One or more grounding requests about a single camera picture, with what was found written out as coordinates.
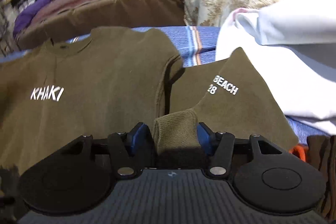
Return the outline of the orange garment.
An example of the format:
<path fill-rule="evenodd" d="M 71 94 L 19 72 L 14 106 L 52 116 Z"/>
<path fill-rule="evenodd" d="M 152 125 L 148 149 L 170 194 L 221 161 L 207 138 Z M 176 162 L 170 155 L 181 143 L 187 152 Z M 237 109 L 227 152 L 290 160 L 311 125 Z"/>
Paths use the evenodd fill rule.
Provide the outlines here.
<path fill-rule="evenodd" d="M 306 162 L 307 160 L 307 152 L 309 147 L 307 145 L 298 144 L 289 150 L 289 153 Z"/>

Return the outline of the white cloth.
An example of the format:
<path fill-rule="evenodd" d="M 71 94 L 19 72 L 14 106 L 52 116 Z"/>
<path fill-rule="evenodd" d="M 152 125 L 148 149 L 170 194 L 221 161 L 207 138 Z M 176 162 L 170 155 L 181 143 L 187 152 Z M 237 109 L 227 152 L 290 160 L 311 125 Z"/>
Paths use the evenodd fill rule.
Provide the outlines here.
<path fill-rule="evenodd" d="M 335 134 L 335 0 L 236 9 L 220 28 L 215 58 L 239 47 L 286 116 Z"/>

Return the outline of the khaki olive sweatshirt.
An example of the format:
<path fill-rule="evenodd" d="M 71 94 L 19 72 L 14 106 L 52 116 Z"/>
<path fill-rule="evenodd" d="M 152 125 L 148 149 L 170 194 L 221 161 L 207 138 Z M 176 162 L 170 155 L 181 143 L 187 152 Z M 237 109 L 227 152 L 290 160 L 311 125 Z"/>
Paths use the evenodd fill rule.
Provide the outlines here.
<path fill-rule="evenodd" d="M 103 139 L 149 126 L 157 153 L 202 157 L 197 124 L 247 139 L 298 143 L 267 84 L 238 48 L 227 59 L 184 68 L 161 31 L 99 27 L 88 38 L 45 42 L 1 64 L 1 167 L 23 173 L 81 135 Z"/>

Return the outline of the purple cushion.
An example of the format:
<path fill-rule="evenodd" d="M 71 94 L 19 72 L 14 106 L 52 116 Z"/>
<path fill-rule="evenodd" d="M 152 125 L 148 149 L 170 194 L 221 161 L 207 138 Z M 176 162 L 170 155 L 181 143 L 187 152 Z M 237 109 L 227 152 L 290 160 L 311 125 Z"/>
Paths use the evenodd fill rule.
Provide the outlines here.
<path fill-rule="evenodd" d="M 33 4 L 27 6 L 20 12 L 14 22 L 13 38 L 16 38 L 22 30 L 27 28 L 34 16 L 51 1 L 52 0 L 36 0 Z"/>

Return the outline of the brown and mauve bed cover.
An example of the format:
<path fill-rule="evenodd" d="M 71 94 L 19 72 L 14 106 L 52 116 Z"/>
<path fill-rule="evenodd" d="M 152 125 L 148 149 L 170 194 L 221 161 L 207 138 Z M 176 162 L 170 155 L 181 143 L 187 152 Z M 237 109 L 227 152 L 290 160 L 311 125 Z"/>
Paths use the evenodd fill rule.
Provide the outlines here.
<path fill-rule="evenodd" d="M 14 38 L 20 50 L 45 40 L 61 42 L 84 35 L 99 26 L 183 26 L 181 0 L 52 0 Z"/>

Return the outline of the dark brown striped garment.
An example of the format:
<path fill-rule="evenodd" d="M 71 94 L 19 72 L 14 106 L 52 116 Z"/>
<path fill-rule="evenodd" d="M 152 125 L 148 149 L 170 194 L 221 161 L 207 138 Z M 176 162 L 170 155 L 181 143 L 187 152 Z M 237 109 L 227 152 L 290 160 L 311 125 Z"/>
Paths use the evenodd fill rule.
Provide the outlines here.
<path fill-rule="evenodd" d="M 326 180 L 325 194 L 317 211 L 328 221 L 335 222 L 335 136 L 307 137 L 308 163 L 318 169 Z"/>

